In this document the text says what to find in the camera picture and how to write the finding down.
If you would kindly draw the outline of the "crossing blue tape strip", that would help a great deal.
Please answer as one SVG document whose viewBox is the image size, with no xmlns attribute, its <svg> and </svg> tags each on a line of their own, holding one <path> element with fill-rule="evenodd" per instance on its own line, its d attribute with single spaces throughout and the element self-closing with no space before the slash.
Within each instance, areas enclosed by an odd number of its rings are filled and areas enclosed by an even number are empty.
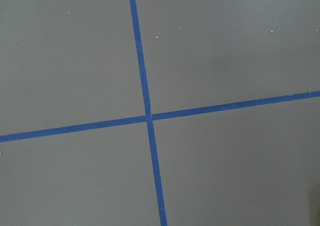
<svg viewBox="0 0 320 226">
<path fill-rule="evenodd" d="M 250 107 L 262 106 L 262 105 L 269 105 L 269 104 L 277 104 L 277 103 L 283 103 L 283 102 L 318 98 L 319 96 L 320 96 L 319 91 L 310 91 L 310 92 L 297 93 L 297 94 L 288 94 L 288 95 L 283 95 L 283 96 L 276 96 L 276 97 L 241 101 L 241 102 L 226 103 L 226 104 L 220 104 L 220 105 L 212 105 L 212 106 L 190 108 L 190 109 L 184 109 L 184 110 L 155 113 L 155 114 L 151 115 L 151 119 L 154 121 L 159 121 L 159 120 L 180 118 L 180 117 L 186 117 L 186 116 L 194 116 L 194 115 L 200 115 L 200 114 L 208 114 L 208 113 L 229 111 L 229 110 L 235 110 L 235 109 L 250 108 Z M 75 133 L 75 132 L 81 132 L 81 131 L 104 129 L 104 128 L 122 126 L 122 125 L 145 123 L 146 121 L 147 121 L 147 116 L 141 115 L 141 116 L 133 116 L 133 117 L 127 117 L 127 118 L 97 121 L 97 122 L 90 122 L 90 123 L 56 127 L 56 128 L 48 128 L 48 129 L 41 129 L 41 130 L 34 130 L 34 131 L 27 131 L 27 132 L 19 132 L 19 133 L 2 135 L 0 137 L 0 142 L 5 143 L 5 142 L 13 142 L 13 141 L 19 141 L 19 140 L 26 140 L 26 139 Z"/>
</svg>

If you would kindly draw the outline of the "long blue tape strip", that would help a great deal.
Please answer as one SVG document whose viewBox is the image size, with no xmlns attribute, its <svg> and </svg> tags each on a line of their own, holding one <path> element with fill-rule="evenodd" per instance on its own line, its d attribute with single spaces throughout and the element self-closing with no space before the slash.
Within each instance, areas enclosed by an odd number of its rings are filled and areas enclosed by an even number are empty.
<svg viewBox="0 0 320 226">
<path fill-rule="evenodd" d="M 137 61 L 138 61 L 138 67 L 139 67 L 139 76 L 140 76 L 142 98 L 143 98 L 143 105 L 144 105 L 144 111 L 145 111 L 145 121 L 146 121 L 148 140 L 149 140 L 149 148 L 150 148 L 152 171 L 153 171 L 154 184 L 155 184 L 158 215 L 159 215 L 160 224 L 162 226 L 166 226 L 168 222 L 167 222 L 165 200 L 164 200 L 163 187 L 162 187 L 161 171 L 160 171 L 159 157 L 158 157 L 158 150 L 157 150 L 157 143 L 156 143 L 156 134 L 155 134 L 154 122 L 152 119 L 152 112 L 151 112 L 151 100 L 150 100 L 150 93 L 149 93 L 149 86 L 148 86 L 147 70 L 145 66 L 145 58 L 144 58 L 143 43 L 142 43 L 142 36 L 141 36 L 141 30 L 140 30 L 137 1 L 129 0 L 129 4 L 130 4 L 130 11 L 131 11 L 131 18 L 132 18 L 134 41 L 135 41 L 135 47 L 136 47 L 136 53 L 137 53 Z"/>
</svg>

